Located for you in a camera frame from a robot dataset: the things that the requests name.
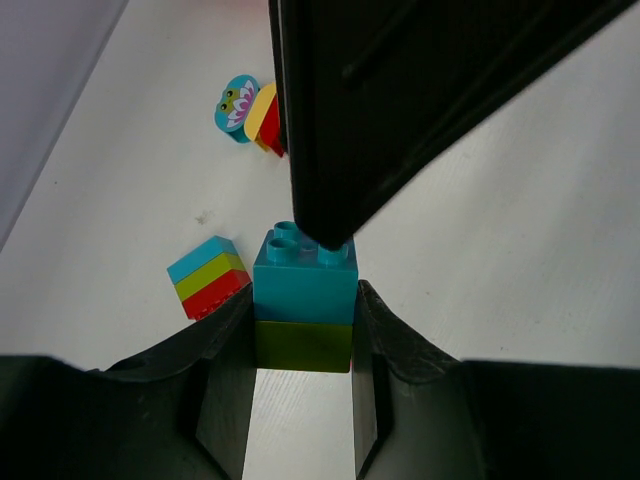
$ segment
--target lego duplo brick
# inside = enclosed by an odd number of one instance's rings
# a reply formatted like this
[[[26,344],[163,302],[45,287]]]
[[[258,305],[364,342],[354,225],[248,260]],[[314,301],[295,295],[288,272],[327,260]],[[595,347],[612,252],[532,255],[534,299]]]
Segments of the lego duplo brick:
[[[247,272],[229,270],[182,302],[187,317],[202,320],[249,282],[251,279]]]
[[[350,325],[256,321],[258,368],[348,373]]]
[[[233,78],[222,91],[213,114],[213,121],[220,130],[238,143],[249,142],[244,132],[244,125],[259,93],[258,82],[250,75],[239,75]]]
[[[186,300],[229,270],[244,271],[245,268],[240,257],[223,252],[175,285],[180,301]]]
[[[238,255],[231,240],[216,235],[167,268],[171,282],[175,285],[184,280],[221,253]]]
[[[258,92],[244,124],[244,131],[247,138],[258,144],[265,152],[269,151],[269,145],[263,141],[260,135],[260,128],[274,98],[276,98],[275,82],[265,85],[263,89]]]
[[[357,288],[353,239],[326,250],[293,222],[269,230],[253,265],[259,320],[352,325]]]
[[[264,117],[260,127],[260,138],[265,145],[268,145],[273,152],[282,157],[284,149],[280,144],[280,115],[278,112],[278,97],[273,97],[269,110]]]

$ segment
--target teal duplo brick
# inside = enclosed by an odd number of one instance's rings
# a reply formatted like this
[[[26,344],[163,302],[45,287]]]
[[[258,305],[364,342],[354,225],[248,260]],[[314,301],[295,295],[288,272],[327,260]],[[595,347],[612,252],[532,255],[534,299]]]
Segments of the teal duplo brick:
[[[293,222],[269,230],[253,265],[258,320],[352,325],[357,288],[353,239],[326,250]]]
[[[167,268],[171,282],[176,285],[221,253],[238,255],[231,240],[215,235]]]

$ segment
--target white floor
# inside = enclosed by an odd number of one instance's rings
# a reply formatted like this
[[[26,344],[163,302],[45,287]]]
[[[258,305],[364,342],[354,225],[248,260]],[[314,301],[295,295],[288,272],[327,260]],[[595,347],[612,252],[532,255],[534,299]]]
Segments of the white floor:
[[[640,367],[640,7],[422,172],[356,237],[361,277],[461,358]],[[273,79],[266,0],[131,0],[0,254],[0,352],[106,368],[189,325],[166,267],[250,266],[288,162],[216,130]],[[260,372],[245,478],[353,478],[348,375]]]

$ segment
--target black plastic panel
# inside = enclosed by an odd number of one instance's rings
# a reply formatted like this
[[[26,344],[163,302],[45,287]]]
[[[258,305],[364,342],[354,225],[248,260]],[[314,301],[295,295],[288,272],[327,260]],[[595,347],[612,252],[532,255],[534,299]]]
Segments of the black plastic panel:
[[[253,334],[247,286],[106,372],[0,357],[0,478],[240,480]]]
[[[329,247],[634,3],[275,2],[295,219]]]
[[[356,474],[367,480],[640,478],[640,371],[457,362],[360,282]]]

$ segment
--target red brick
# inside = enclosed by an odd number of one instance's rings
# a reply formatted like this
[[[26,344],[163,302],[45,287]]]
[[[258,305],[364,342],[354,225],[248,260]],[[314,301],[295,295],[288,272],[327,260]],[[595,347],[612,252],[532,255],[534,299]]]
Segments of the red brick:
[[[249,282],[247,272],[229,270],[182,302],[187,317],[202,320]]]
[[[260,127],[260,138],[262,141],[275,152],[276,155],[282,157],[284,149],[280,145],[280,114],[278,111],[278,97],[273,97],[273,101],[264,116],[262,126]]]

